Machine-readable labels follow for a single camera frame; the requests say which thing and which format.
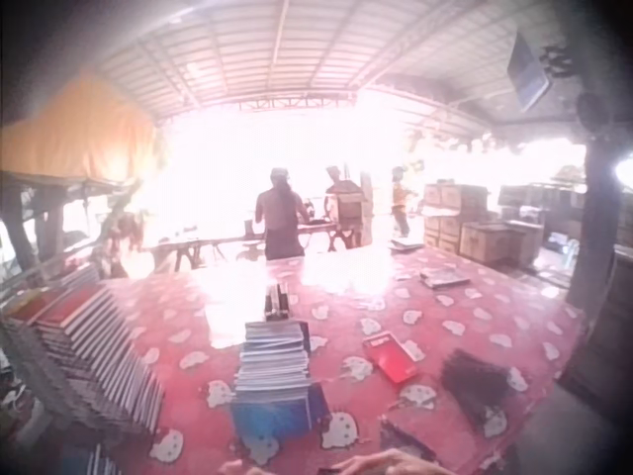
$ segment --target red tablecloth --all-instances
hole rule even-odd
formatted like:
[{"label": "red tablecloth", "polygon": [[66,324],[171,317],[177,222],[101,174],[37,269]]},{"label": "red tablecloth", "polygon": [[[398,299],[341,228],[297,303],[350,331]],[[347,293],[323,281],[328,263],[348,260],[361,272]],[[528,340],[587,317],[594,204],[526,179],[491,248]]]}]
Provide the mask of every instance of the red tablecloth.
[{"label": "red tablecloth", "polygon": [[[438,292],[420,283],[420,269],[444,265],[458,268],[471,284]],[[288,282],[294,318],[310,323],[311,371],[322,381],[333,417],[301,439],[242,444],[226,403],[244,323],[261,319],[272,278]],[[316,474],[377,451],[381,415],[432,448],[447,468],[474,473],[515,439],[584,327],[580,313],[563,302],[430,248],[390,255],[366,247],[112,285],[138,351],[166,389],[154,447],[134,457],[127,471],[134,474],[213,474],[240,454],[280,475]],[[393,332],[419,360],[419,375],[403,387],[365,358],[363,338],[380,330]],[[486,433],[473,429],[439,382],[443,361],[458,347],[513,368],[514,392]],[[436,392],[435,402],[417,404],[427,388]]]}]

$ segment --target hand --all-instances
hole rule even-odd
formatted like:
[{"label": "hand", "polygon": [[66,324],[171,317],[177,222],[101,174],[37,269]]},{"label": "hand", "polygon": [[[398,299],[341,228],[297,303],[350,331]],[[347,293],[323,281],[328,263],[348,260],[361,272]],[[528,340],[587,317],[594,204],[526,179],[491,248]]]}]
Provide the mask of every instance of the hand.
[{"label": "hand", "polygon": [[227,462],[220,467],[218,473],[220,475],[273,475],[272,473],[264,472],[262,469],[257,467],[251,467],[246,470],[243,465],[244,464],[241,460]]},{"label": "hand", "polygon": [[340,475],[357,475],[381,466],[389,467],[386,475],[454,475],[434,463],[394,448],[372,455],[355,456],[332,468],[341,470]]}]

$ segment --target hat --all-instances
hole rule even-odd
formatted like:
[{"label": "hat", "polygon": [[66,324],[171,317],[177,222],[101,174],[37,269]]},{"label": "hat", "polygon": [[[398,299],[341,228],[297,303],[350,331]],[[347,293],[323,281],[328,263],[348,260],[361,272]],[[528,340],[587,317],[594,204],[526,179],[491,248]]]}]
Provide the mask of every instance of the hat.
[{"label": "hat", "polygon": [[273,168],[270,171],[271,178],[288,178],[288,170],[286,168]]}]

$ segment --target metal roof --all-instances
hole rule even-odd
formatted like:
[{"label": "metal roof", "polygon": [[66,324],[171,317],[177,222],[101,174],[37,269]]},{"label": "metal roof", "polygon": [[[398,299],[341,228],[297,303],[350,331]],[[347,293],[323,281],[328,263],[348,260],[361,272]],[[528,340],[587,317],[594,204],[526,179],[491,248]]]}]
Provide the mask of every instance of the metal roof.
[{"label": "metal roof", "polygon": [[410,76],[444,94],[409,90],[404,109],[419,104],[400,114],[405,124],[439,121],[435,129],[467,136],[571,112],[574,78],[553,81],[520,113],[505,74],[517,31],[537,54],[564,43],[542,0],[218,0],[170,18],[98,70],[157,120],[243,101],[349,100],[389,75]]}]

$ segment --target gray floor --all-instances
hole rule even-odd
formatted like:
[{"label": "gray floor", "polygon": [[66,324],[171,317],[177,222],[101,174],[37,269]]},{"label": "gray floor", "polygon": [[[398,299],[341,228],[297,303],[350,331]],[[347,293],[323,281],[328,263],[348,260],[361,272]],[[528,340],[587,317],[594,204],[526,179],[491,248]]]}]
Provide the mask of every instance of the gray floor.
[{"label": "gray floor", "polygon": [[616,435],[612,424],[557,385],[517,441],[520,475],[593,473]]}]

